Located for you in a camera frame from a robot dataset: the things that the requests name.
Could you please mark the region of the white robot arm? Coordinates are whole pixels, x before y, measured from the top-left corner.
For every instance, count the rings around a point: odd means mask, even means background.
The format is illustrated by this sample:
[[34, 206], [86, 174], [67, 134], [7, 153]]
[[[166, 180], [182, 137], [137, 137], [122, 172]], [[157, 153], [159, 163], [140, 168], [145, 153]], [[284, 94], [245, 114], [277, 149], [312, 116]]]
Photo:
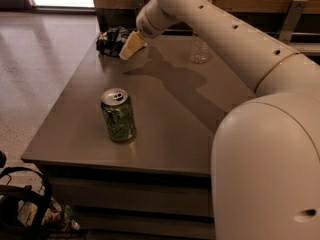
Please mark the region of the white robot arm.
[[319, 65], [207, 0], [149, 1], [122, 57], [179, 22], [255, 95], [215, 133], [216, 240], [320, 240]]

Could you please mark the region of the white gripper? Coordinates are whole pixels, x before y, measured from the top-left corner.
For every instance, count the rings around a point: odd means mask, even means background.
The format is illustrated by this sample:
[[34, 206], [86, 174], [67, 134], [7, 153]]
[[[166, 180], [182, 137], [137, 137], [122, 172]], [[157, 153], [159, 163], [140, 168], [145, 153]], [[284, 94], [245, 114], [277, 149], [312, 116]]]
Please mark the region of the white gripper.
[[128, 60], [140, 49], [146, 46], [146, 38], [156, 38], [163, 34], [170, 26], [179, 22], [173, 8], [173, 0], [150, 0], [138, 13], [136, 26], [139, 31], [129, 34], [123, 45], [119, 57]]

